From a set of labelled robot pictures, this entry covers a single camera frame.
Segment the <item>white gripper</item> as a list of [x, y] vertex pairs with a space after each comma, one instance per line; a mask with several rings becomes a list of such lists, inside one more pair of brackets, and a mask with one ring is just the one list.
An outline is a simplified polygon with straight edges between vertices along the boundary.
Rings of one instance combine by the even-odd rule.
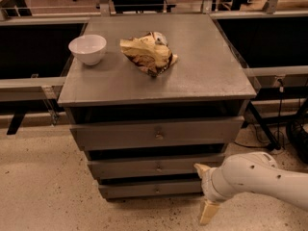
[[219, 167], [210, 168], [202, 164], [194, 164], [193, 166], [198, 176], [203, 177], [201, 187], [207, 199], [201, 201], [199, 224], [206, 225], [218, 212], [218, 203], [232, 197], [232, 188], [222, 176], [222, 170]]

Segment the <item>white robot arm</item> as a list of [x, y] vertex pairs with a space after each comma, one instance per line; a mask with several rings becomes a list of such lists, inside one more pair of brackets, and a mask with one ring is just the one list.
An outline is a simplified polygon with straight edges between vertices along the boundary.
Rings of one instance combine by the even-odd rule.
[[211, 221], [220, 203], [239, 193], [263, 194], [308, 210], [308, 174], [280, 169], [266, 152], [232, 155], [220, 167], [202, 164], [194, 167], [204, 194], [201, 225]]

